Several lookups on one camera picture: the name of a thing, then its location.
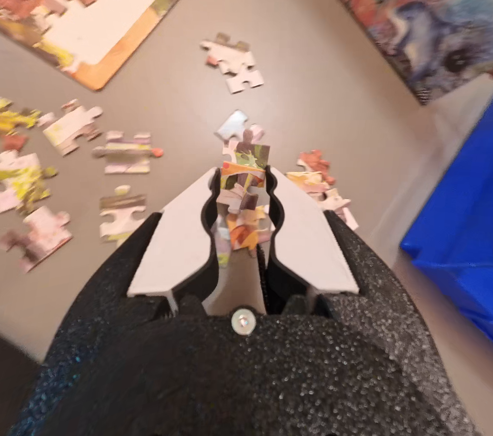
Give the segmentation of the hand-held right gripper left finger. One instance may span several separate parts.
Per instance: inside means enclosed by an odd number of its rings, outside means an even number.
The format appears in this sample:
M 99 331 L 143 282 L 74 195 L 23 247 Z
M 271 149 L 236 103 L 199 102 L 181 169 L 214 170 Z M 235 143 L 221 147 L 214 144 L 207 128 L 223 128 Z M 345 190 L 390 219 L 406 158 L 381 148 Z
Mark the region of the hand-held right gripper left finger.
M 213 235 L 220 170 L 211 168 L 167 203 L 126 296 L 164 297 L 178 308 L 188 296 L 203 303 L 219 281 Z

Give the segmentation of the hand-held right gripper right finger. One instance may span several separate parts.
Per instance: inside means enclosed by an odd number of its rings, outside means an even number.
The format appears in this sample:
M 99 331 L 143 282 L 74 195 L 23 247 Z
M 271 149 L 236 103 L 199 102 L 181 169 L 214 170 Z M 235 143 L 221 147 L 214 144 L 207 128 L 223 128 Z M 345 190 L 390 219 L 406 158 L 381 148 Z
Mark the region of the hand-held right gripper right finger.
M 359 294 L 329 213 L 272 166 L 266 168 L 266 192 L 274 227 L 266 265 L 267 307 L 285 307 L 291 297 L 310 292 Z

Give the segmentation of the orange green puzzle piece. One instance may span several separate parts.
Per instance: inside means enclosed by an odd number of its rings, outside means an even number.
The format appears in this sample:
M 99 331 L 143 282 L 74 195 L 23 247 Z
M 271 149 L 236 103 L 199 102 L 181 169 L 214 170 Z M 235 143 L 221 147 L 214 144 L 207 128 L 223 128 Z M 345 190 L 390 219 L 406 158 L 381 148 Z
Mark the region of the orange green puzzle piece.
M 238 215 L 255 210 L 257 189 L 264 187 L 270 146 L 231 140 L 225 142 L 223 155 L 227 160 L 220 169 L 220 193 L 217 203 Z

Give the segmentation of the red-tipped grey striped puzzle piece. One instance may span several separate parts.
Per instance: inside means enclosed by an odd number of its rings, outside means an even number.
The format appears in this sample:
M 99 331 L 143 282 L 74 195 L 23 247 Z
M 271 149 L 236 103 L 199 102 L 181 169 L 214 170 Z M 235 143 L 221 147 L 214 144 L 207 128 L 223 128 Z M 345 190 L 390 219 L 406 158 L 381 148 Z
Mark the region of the red-tipped grey striped puzzle piece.
M 108 131 L 106 143 L 92 149 L 92 156 L 105 160 L 105 174 L 148 174 L 152 158 L 160 158 L 162 148 L 153 147 L 151 134 L 140 131 L 126 139 L 122 131 Z

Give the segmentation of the pile of puzzle pieces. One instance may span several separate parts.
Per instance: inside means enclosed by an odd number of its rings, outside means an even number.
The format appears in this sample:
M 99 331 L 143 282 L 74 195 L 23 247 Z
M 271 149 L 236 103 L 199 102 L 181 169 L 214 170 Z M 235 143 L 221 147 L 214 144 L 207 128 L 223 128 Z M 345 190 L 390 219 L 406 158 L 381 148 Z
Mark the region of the pile of puzzle pieces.
M 25 273 L 50 257 L 61 246 L 72 239 L 66 229 L 70 216 L 64 212 L 53 213 L 47 206 L 36 208 L 37 202 L 50 197 L 44 181 L 57 174 L 53 168 L 43 168 L 36 154 L 19 156 L 26 136 L 17 134 L 17 126 L 32 128 L 37 125 L 46 128 L 44 135 L 52 146 L 66 156 L 78 148 L 77 138 L 84 137 L 88 141 L 100 136 L 101 132 L 95 119 L 102 115 L 102 109 L 95 106 L 89 110 L 80 105 L 77 99 L 62 106 L 64 116 L 57 119 L 54 113 L 40 114 L 39 111 L 15 112 L 10 109 L 11 101 L 1 98 L 1 182 L 5 186 L 1 191 L 1 213 L 16 209 L 25 215 L 23 222 L 29 232 L 21 234 L 9 230 L 1 234 L 1 249 L 10 251 L 17 248 L 22 252 L 20 267 Z M 252 124 L 246 127 L 248 117 L 240 110 L 235 110 L 217 130 L 216 135 L 225 142 L 237 140 L 261 144 L 264 135 L 262 127 Z M 315 199 L 322 210 L 335 211 L 351 230 L 358 229 L 348 206 L 350 199 L 343 199 L 333 187 L 334 179 L 327 174 L 328 162 L 321 158 L 319 150 L 309 153 L 302 152 L 297 164 L 305 168 L 302 172 L 288 172 L 287 178 L 308 196 Z M 100 215 L 111 215 L 111 222 L 100 226 L 100 237 L 105 241 L 113 241 L 118 246 L 143 223 L 143 219 L 134 218 L 146 208 L 146 196 L 129 196 L 129 186 L 115 189 L 115 196 L 100 200 Z M 255 256 L 258 244 L 271 238 L 274 227 L 259 228 L 259 222 L 267 218 L 268 205 L 256 206 L 255 210 L 245 210 L 238 215 L 219 214 L 213 225 L 216 253 L 219 267 L 228 265 L 233 250 L 248 248 Z

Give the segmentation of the grey desk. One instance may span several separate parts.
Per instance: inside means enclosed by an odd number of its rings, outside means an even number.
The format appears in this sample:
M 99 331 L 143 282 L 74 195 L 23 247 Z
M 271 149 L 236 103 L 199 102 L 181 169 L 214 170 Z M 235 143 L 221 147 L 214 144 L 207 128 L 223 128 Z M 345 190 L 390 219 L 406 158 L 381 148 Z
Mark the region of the grey desk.
M 147 195 L 146 217 L 222 162 L 214 132 L 236 109 L 265 130 L 269 163 L 296 170 L 322 151 L 361 238 L 393 269 L 434 337 L 470 417 L 492 435 L 492 343 L 417 270 L 399 243 L 492 95 L 489 77 L 422 107 L 338 0 L 180 0 L 100 92 L 1 36 L 1 96 L 56 112 L 78 99 L 103 131 L 149 131 L 164 156 L 150 174 L 105 176 L 82 140 L 60 157 L 40 130 L 27 152 L 59 174 L 46 203 L 73 239 L 24 274 L 1 250 L 1 334 L 42 362 L 59 324 L 115 249 L 99 237 L 99 199 Z

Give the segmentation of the blue plastic bin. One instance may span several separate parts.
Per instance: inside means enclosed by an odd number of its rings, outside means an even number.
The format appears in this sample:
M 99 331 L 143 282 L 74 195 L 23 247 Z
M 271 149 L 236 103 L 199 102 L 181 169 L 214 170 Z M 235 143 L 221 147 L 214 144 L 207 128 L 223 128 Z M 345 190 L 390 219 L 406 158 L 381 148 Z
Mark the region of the blue plastic bin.
M 400 249 L 492 340 L 492 102 Z

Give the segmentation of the black perforated board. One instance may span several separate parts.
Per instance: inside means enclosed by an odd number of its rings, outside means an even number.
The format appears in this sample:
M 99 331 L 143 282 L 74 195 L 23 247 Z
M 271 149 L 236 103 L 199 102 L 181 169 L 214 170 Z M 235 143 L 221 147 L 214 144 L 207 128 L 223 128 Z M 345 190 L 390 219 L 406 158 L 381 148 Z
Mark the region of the black perforated board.
M 1 435 L 7 435 L 29 396 L 39 364 L 1 337 Z

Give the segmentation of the illustrated puzzle box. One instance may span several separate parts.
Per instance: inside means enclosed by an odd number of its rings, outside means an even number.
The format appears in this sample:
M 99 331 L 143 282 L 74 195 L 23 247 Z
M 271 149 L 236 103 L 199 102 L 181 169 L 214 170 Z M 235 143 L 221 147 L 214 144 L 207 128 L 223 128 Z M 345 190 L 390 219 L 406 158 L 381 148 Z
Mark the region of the illustrated puzzle box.
M 341 0 L 421 105 L 492 78 L 492 0 Z

